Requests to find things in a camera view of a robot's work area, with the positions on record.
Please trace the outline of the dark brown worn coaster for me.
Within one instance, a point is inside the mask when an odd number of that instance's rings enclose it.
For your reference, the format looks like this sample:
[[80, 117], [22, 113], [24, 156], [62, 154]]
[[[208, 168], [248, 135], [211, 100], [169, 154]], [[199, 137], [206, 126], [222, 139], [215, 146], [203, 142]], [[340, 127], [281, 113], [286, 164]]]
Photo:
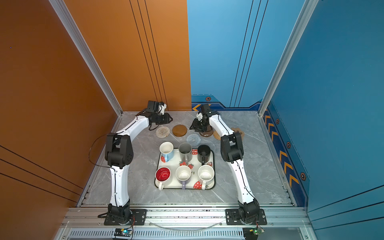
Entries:
[[204, 137], [204, 138], [208, 138], [210, 136], [212, 136], [214, 133], [214, 130], [211, 129], [211, 130], [208, 130], [207, 132], [200, 132], [199, 134]]

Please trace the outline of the blue grey woven coaster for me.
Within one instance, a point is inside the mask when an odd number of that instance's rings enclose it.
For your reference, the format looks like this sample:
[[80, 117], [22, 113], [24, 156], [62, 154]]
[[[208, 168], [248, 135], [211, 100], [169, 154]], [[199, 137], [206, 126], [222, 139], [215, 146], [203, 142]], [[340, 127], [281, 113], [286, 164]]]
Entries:
[[197, 147], [201, 143], [201, 138], [197, 134], [191, 134], [187, 136], [186, 141], [192, 147]]

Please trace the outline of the tan rattan coaster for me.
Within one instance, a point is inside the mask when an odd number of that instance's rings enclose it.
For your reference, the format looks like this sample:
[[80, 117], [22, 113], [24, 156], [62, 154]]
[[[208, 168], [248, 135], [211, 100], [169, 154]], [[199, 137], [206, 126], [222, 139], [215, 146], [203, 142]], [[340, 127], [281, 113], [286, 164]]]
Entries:
[[221, 140], [221, 136], [220, 136], [220, 134], [219, 134], [216, 130], [214, 130], [214, 132], [213, 132], [213, 137], [214, 137], [216, 140], [218, 140], [218, 141]]

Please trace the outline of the light brown wooden coaster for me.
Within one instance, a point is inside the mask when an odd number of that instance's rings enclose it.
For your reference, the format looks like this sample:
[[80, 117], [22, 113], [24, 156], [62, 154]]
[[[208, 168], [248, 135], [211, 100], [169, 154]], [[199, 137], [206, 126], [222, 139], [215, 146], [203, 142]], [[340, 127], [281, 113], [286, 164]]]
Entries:
[[187, 131], [188, 129], [184, 125], [176, 125], [172, 129], [172, 133], [175, 137], [183, 137], [184, 135], [186, 135]]

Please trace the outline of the paw shaped wooden coaster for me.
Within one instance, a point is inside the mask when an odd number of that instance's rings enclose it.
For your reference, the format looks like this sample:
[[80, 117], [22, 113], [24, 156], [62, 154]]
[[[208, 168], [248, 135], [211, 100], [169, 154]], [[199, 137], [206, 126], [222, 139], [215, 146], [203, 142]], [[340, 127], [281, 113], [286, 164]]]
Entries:
[[233, 130], [235, 133], [240, 133], [242, 139], [244, 138], [245, 133], [244, 133], [243, 130], [241, 130], [240, 128], [232, 128], [232, 130]]

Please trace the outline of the black mug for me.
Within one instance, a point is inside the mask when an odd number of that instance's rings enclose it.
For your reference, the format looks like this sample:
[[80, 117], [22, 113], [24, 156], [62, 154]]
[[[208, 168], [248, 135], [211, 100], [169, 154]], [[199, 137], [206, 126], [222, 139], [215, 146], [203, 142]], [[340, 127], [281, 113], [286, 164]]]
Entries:
[[207, 145], [201, 145], [198, 147], [198, 161], [203, 165], [210, 160], [211, 148]]

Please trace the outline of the grey mug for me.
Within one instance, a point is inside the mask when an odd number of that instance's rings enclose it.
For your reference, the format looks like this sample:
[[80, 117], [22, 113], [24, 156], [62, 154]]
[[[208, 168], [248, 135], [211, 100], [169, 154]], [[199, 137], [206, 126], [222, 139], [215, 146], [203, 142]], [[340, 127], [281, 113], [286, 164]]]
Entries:
[[193, 158], [192, 146], [189, 143], [182, 143], [179, 146], [179, 154], [181, 161], [188, 165]]

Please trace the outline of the light blue mug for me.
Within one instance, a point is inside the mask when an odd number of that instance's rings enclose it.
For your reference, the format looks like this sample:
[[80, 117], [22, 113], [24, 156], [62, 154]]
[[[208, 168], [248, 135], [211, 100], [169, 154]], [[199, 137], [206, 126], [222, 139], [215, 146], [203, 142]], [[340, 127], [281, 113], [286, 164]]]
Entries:
[[174, 157], [174, 145], [171, 142], [164, 142], [160, 145], [161, 161], [169, 162]]

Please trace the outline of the white strawberry serving tray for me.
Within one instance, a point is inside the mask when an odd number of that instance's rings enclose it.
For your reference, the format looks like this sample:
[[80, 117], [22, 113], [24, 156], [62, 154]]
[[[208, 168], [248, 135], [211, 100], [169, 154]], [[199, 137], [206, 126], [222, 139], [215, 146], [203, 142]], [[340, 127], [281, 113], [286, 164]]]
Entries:
[[[170, 176], [165, 181], [159, 181], [157, 175], [155, 174], [155, 186], [159, 190], [164, 189], [179, 189], [179, 190], [211, 190], [216, 185], [216, 176], [213, 176], [210, 181], [203, 181], [203, 179], [198, 174], [199, 168], [202, 166], [201, 162], [198, 160], [198, 149], [193, 149], [192, 151], [193, 158], [188, 165], [182, 162], [179, 154], [179, 149], [174, 149], [174, 156], [168, 162], [165, 162], [165, 158], [160, 155], [158, 170], [162, 168], [169, 169], [167, 172], [170, 172]], [[181, 181], [178, 179], [179, 171], [186, 170], [187, 176], [189, 178], [186, 181]]]

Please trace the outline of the red interior white mug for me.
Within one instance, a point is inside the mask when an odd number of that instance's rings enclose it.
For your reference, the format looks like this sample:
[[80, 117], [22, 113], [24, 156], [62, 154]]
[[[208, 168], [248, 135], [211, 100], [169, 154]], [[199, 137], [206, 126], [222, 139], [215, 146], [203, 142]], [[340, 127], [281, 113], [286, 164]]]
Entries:
[[159, 182], [158, 189], [163, 190], [172, 181], [171, 170], [167, 167], [159, 168], [155, 173], [155, 179]]

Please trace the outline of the right green circuit board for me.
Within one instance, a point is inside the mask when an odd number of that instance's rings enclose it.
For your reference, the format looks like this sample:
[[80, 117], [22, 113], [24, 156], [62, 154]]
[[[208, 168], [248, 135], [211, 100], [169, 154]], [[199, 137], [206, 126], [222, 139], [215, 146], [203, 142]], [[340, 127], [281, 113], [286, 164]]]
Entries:
[[257, 240], [265, 232], [262, 228], [243, 228], [245, 240]]

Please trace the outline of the white purple handled mug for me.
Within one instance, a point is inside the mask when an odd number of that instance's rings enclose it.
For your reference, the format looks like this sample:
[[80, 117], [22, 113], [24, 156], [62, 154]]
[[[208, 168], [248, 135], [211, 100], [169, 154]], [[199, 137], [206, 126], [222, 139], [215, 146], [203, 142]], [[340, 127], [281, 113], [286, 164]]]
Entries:
[[192, 175], [192, 170], [188, 166], [179, 166], [176, 170], [176, 177], [182, 184], [182, 190], [186, 189], [186, 184]]

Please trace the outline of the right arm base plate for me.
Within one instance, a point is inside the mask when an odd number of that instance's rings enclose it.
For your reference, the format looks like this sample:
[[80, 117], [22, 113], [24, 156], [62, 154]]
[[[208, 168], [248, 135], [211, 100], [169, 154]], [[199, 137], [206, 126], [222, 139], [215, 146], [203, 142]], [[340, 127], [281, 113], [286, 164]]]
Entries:
[[252, 222], [246, 223], [241, 220], [238, 209], [226, 209], [226, 223], [232, 225], [259, 225], [266, 226], [268, 224], [264, 209], [260, 209], [260, 213], [252, 219]]

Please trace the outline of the aluminium front rail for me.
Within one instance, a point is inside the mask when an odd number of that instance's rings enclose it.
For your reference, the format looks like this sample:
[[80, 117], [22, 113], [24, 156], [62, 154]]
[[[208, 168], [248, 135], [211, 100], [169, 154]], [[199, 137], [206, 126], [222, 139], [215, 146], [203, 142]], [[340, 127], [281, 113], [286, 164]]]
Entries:
[[[131, 211], [146, 210], [144, 227], [207, 228], [227, 227], [226, 209], [237, 209], [234, 204], [206, 205], [133, 205]], [[312, 224], [304, 208], [290, 205], [261, 205], [267, 225], [264, 228], [303, 228]], [[60, 228], [104, 228], [98, 215], [107, 212], [103, 206], [70, 208]]]

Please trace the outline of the left aluminium corner post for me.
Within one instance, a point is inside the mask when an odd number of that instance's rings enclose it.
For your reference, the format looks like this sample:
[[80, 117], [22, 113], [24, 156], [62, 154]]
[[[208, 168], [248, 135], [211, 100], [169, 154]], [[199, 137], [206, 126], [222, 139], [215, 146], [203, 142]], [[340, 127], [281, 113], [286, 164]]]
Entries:
[[64, 1], [49, 0], [55, 13], [59, 17], [71, 40], [75, 44], [83, 60], [93, 74], [104, 95], [114, 109], [117, 116], [123, 115], [123, 109], [119, 104], [112, 88], [110, 87], [105, 75], [103, 74], [99, 64], [97, 63], [91, 49], [89, 48], [85, 38], [83, 37], [79, 27], [77, 26], [74, 18], [72, 17], [67, 5]]

